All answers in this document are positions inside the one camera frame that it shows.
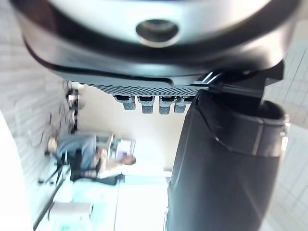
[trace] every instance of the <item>person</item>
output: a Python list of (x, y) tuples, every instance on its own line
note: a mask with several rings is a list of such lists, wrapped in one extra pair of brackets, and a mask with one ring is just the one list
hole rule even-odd
[(96, 167), (99, 159), (102, 165), (98, 175), (95, 171), (85, 172), (84, 177), (107, 178), (121, 174), (123, 165), (133, 165), (136, 163), (136, 157), (125, 155), (119, 160), (108, 159), (107, 151), (104, 148), (96, 147), (96, 135), (85, 134), (67, 134), (59, 138), (51, 137), (48, 140), (48, 151), (51, 154), (61, 158), (67, 151), (68, 155), (75, 155), (76, 150), (81, 150), (81, 169), (90, 169)]

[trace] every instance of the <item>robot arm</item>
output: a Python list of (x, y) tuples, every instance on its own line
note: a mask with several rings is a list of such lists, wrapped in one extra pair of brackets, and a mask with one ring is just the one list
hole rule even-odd
[(169, 231), (257, 231), (288, 120), (262, 101), (282, 80), (300, 0), (11, 0), (30, 54), (126, 110), (184, 112)]

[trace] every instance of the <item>camera lens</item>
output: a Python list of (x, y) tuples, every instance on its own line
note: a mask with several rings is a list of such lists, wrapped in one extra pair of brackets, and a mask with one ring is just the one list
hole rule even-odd
[(151, 19), (139, 23), (136, 32), (146, 46), (167, 47), (177, 41), (179, 27), (168, 20)]

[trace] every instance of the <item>white tiled wall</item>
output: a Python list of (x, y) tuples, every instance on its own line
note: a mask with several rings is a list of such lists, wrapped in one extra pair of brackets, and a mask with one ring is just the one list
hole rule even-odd
[(264, 98), (282, 105), (292, 123), (308, 128), (308, 41), (290, 47), (284, 80), (268, 86)]
[(44, 156), (48, 137), (55, 130), (67, 132), (65, 88), (63, 79), (28, 54), (8, 1), (0, 0), (0, 110), (21, 158), (33, 224), (55, 189), (40, 186), (38, 179), (49, 164)]
[(291, 125), (267, 224), (275, 231), (308, 230), (308, 130)]

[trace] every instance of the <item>ventilation grille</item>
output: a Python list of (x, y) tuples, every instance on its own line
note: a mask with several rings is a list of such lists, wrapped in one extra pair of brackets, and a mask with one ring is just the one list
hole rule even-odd
[(175, 86), (173, 88), (144, 88), (144, 87), (128, 87), (128, 86), (112, 86), (112, 85), (95, 85), (89, 86), (97, 87), (98, 89), (112, 95), (141, 95), (141, 96), (195, 96), (200, 89), (207, 89), (207, 87), (195, 86)]

